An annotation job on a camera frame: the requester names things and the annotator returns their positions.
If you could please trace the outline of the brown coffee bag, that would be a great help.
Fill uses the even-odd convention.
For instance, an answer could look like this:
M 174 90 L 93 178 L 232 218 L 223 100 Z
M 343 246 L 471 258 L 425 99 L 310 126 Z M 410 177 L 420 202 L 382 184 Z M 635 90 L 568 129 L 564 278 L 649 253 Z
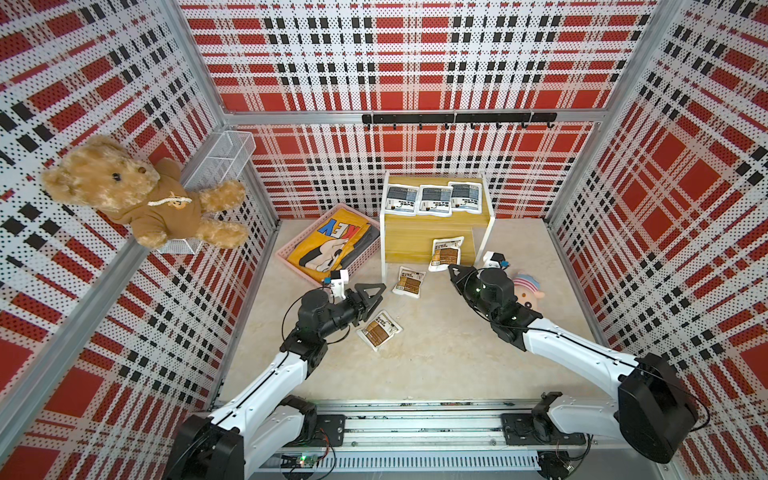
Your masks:
M 400 334 L 403 328 L 386 311 L 380 311 L 357 331 L 358 337 L 373 351 L 378 352 L 389 340 Z
M 440 272 L 447 270 L 450 265 L 460 264 L 464 239 L 464 236 L 434 239 L 428 270 Z
M 425 272 L 401 266 L 392 292 L 395 295 L 419 299 L 425 277 Z

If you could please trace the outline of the grey coffee bag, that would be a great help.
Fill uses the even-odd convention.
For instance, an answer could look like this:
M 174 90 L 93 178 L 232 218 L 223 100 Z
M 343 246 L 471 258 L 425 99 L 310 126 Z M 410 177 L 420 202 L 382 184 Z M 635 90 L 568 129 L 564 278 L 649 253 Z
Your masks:
M 415 216 L 418 193 L 418 186 L 389 184 L 384 197 L 384 213 L 390 215 Z
M 450 185 L 421 185 L 416 204 L 417 215 L 450 217 L 452 215 Z
M 450 206 L 453 212 L 465 212 L 479 215 L 482 213 L 483 190 L 481 183 L 455 182 L 451 187 Z

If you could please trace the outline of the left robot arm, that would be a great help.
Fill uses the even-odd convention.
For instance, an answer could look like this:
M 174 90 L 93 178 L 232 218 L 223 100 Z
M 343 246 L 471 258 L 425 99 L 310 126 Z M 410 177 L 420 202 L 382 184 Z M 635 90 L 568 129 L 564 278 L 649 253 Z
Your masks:
M 162 477 L 248 479 L 285 445 L 313 441 L 316 406 L 292 391 L 320 365 L 327 338 L 369 320 L 385 290 L 357 283 L 338 301 L 322 288 L 303 294 L 297 322 L 269 366 L 222 407 L 184 421 Z

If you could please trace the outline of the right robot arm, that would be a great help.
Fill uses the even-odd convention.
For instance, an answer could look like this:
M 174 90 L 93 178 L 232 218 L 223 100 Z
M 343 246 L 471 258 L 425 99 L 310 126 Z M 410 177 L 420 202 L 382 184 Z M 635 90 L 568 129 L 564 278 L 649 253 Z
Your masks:
M 609 397 L 581 401 L 547 393 L 537 406 L 545 425 L 564 434 L 622 439 L 659 464 L 669 463 L 694 431 L 697 399 L 664 358 L 611 350 L 558 326 L 517 299 L 501 268 L 451 265 L 448 271 L 458 294 L 500 340 L 566 367 Z

